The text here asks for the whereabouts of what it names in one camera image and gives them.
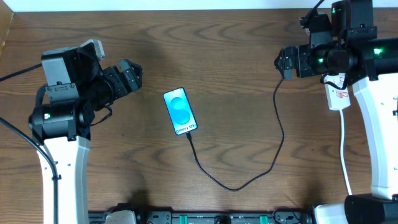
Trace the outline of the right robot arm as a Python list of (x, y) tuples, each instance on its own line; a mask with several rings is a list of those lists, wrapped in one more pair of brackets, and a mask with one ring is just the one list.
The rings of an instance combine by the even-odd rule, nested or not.
[(275, 59), (283, 79), (320, 76), (328, 102), (356, 97), (371, 156), (371, 191), (312, 207), (303, 223), (397, 222), (397, 39), (380, 39), (373, 3), (337, 1), (331, 14), (311, 9), (300, 18), (309, 43), (286, 47)]

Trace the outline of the blue Galaxy smartphone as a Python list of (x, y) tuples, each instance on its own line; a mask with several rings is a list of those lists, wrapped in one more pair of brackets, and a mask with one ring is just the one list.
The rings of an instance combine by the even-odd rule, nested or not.
[(183, 87), (164, 93), (163, 99), (176, 135), (183, 135), (198, 128), (195, 115)]

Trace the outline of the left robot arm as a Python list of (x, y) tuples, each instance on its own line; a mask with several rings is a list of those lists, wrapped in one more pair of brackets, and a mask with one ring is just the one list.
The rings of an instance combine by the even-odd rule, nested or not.
[(42, 54), (47, 80), (29, 116), (43, 183), (44, 223), (88, 223), (86, 168), (95, 113), (142, 87), (143, 68), (127, 59), (101, 68), (102, 43)]

